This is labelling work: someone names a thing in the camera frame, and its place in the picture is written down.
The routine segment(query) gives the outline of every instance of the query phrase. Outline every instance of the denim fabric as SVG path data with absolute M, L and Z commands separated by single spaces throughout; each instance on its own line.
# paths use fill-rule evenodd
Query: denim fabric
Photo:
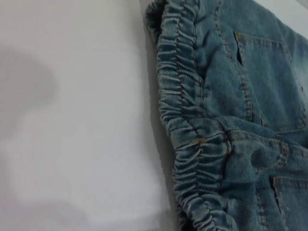
M 180 230 L 308 230 L 308 41 L 251 0 L 156 0 Z

